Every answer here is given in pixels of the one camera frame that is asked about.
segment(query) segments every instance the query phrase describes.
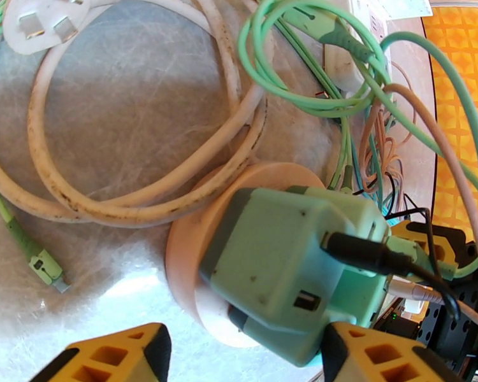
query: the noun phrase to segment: white power cord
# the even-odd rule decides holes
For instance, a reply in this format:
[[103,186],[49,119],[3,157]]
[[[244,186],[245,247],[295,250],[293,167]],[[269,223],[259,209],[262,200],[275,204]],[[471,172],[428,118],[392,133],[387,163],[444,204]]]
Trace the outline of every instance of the white power cord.
[[[401,297],[403,299],[422,300],[444,304],[441,294],[434,289],[397,278],[391,279],[387,287],[387,292],[390,295]],[[462,313],[470,318],[475,324],[478,324],[478,312],[464,302],[458,301],[458,304]]]
[[[110,5],[119,0],[93,0],[92,8],[80,26],[82,31]],[[56,222],[97,222],[117,227],[147,227],[170,222],[220,194],[247,166],[259,144],[266,122],[263,89],[253,84],[240,101],[241,85],[232,39],[221,14],[212,0],[197,0],[203,13],[180,0],[140,0],[162,6],[191,20],[214,36],[222,59],[231,116],[223,126],[185,162],[159,181],[131,194],[97,202],[74,189],[58,172],[48,151],[44,133],[46,96],[54,71],[72,43],[51,49],[40,68],[31,96],[28,113],[28,139],[35,168],[58,202],[47,201],[18,186],[0,167],[0,193],[24,211]],[[253,11],[254,2],[246,1]],[[273,43],[268,53],[273,57]],[[230,160],[210,180],[196,190],[175,200],[149,207],[150,204],[181,187],[205,167],[249,123],[248,134]]]

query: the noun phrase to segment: white uk plug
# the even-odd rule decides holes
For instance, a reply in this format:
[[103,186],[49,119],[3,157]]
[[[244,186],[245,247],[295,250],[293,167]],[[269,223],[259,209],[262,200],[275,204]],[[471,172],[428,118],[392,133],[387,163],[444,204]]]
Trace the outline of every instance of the white uk plug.
[[[387,35],[386,19],[382,17],[382,13],[368,0],[330,1],[358,18],[369,28],[377,41],[382,41]],[[348,29],[352,36],[358,40],[360,39],[352,27],[348,26]],[[385,52],[385,55],[388,65],[387,70],[391,75],[391,54],[389,49]],[[326,45],[324,47],[324,67],[333,83],[344,92],[356,93],[364,82],[363,76],[356,67],[350,53],[343,48]]]
[[8,0],[4,39],[24,55],[52,48],[78,33],[90,8],[91,0]]

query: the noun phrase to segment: green usb cable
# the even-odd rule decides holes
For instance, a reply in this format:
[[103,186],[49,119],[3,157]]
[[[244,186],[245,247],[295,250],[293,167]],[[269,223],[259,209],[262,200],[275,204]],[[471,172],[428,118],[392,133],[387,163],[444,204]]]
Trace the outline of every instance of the green usb cable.
[[0,215],[5,221],[7,229],[23,251],[29,267],[47,285],[53,285],[60,293],[64,293],[70,287],[64,279],[64,271],[46,249],[30,238],[18,220],[7,210],[1,196]]

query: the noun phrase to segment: orange patterned surface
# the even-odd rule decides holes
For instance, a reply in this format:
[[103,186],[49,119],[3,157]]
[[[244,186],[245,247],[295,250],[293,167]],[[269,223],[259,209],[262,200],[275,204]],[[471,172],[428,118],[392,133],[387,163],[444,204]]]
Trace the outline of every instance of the orange patterned surface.
[[[478,107],[478,8],[435,8],[434,16],[423,18],[428,39],[453,61],[466,81]],[[432,61],[437,120],[459,158],[478,175],[478,158],[467,119],[451,82]],[[478,204],[478,192],[474,189]],[[468,240],[471,228],[450,170],[443,159],[437,164],[434,223],[463,229]]]

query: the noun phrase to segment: grey surface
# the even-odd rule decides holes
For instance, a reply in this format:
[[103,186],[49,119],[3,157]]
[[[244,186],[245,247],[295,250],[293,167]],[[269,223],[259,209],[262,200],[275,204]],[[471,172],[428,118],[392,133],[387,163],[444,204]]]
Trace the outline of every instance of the grey surface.
[[[242,10],[229,14],[236,31],[247,14],[233,4]],[[220,7],[229,9],[224,1]],[[276,68],[288,84],[298,93],[318,92],[293,51],[280,40],[277,47]],[[30,160],[25,130],[40,59],[0,47],[0,163],[23,187],[49,198]],[[428,87],[430,79],[422,82]],[[59,170],[83,193],[97,199],[125,194],[162,177],[211,136],[228,116],[225,98],[215,45],[205,32],[160,8],[121,3],[64,56],[46,110],[49,147]],[[338,128],[280,99],[268,102],[259,158],[294,161],[329,178]],[[224,150],[197,178],[228,156]],[[421,166],[433,173],[431,153],[418,157],[424,160],[418,173]],[[228,348],[179,308],[164,277],[168,226],[59,225],[15,212],[73,286],[59,295],[42,284],[0,220],[0,381],[28,380],[69,343],[147,322],[169,327],[170,381],[306,381],[315,374],[262,348]]]

